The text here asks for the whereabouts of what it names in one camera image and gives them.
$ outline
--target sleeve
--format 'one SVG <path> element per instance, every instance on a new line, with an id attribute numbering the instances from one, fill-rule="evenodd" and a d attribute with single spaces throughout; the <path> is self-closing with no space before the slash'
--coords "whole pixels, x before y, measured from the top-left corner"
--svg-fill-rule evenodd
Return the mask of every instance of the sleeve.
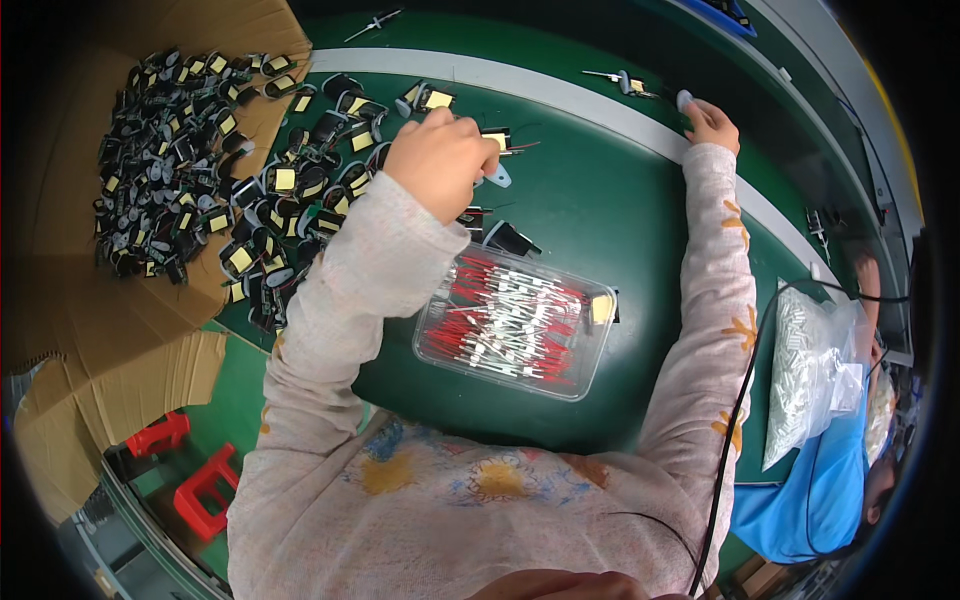
<path id="1" fill-rule="evenodd" d="M 383 319 L 416 313 L 468 242 L 383 172 L 350 207 L 267 361 L 263 424 L 228 512 L 231 581 L 255 576 L 234 550 L 269 553 L 342 468 L 324 461 L 357 436 L 364 409 L 350 385 L 379 352 Z"/>
<path id="2" fill-rule="evenodd" d="M 756 284 L 747 256 L 750 236 L 734 193 L 735 168 L 734 154 L 715 144 L 694 145 L 684 157 L 689 241 L 680 273 L 682 330 L 660 369 L 636 450 L 677 481 L 706 532 L 723 442 L 727 428 L 735 427 L 710 545 L 710 577 L 730 527 L 749 396 L 738 417 L 731 412 L 756 341 Z M 699 548 L 703 533 L 690 539 Z"/>

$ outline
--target pink sweater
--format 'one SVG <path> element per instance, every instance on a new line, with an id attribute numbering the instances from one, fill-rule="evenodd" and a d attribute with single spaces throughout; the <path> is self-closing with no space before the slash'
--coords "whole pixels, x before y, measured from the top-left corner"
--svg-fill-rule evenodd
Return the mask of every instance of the pink sweater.
<path id="1" fill-rule="evenodd" d="M 382 410 L 357 433 L 350 385 L 379 352 L 383 319 L 416 313 L 469 241 L 377 175 L 267 363 L 260 437 L 228 511 L 234 597 L 448 600 L 527 568 L 616 570 L 652 596 L 686 593 L 756 336 L 734 169 L 719 146 L 687 153 L 683 330 L 636 453 L 587 457 L 476 444 Z M 739 425 L 733 444 L 705 584 L 730 525 Z"/>

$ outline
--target person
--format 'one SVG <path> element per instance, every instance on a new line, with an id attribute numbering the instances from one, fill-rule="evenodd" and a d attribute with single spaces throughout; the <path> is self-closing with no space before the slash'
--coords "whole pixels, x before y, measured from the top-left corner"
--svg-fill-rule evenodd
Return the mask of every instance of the person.
<path id="1" fill-rule="evenodd" d="M 854 266 L 861 293 L 879 297 L 876 259 L 864 254 Z M 867 406 L 882 352 L 874 340 L 879 303 L 863 300 L 862 305 L 869 335 L 860 343 L 872 343 L 872 364 L 860 410 L 832 420 L 826 431 L 807 440 L 783 484 L 734 486 L 731 531 L 774 563 L 849 556 L 870 536 L 893 493 L 892 454 L 872 466 L 867 461 Z"/>
<path id="2" fill-rule="evenodd" d="M 756 337 L 738 132 L 686 109 L 683 329 L 633 453 L 482 445 L 364 406 L 350 389 L 384 318 L 410 317 L 469 242 L 455 219 L 499 148 L 446 108 L 400 129 L 369 192 L 289 303 L 266 405 L 228 509 L 228 577 L 245 598 L 684 597 Z M 698 594 L 730 523 L 734 435 Z"/>

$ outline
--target woman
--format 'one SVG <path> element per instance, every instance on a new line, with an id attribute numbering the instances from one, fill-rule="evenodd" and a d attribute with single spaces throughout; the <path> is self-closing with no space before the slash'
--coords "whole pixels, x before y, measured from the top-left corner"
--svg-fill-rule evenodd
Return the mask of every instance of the woman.
<path id="1" fill-rule="evenodd" d="M 400 130 L 291 300 L 268 361 L 263 426 L 228 512 L 236 598 L 646 598 L 690 588 L 727 427 L 739 431 L 750 407 L 746 398 L 732 422 L 756 288 L 734 196 L 738 132 L 706 102 L 686 112 L 683 331 L 636 453 L 589 457 L 475 444 L 385 411 L 357 434 L 364 411 L 350 385 L 379 351 L 383 319 L 417 312 L 469 242 L 454 220 L 499 150 L 445 108 Z M 733 443 L 704 587 L 730 524 L 739 435 Z"/>

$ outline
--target white plastic pieces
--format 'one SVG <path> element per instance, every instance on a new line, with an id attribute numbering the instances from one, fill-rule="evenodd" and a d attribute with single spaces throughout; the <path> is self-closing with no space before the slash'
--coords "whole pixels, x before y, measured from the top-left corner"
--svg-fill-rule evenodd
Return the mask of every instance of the white plastic pieces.
<path id="1" fill-rule="evenodd" d="M 862 410 L 870 329 L 859 301 L 820 304 L 797 289 L 780 294 L 763 470 L 833 418 Z"/>

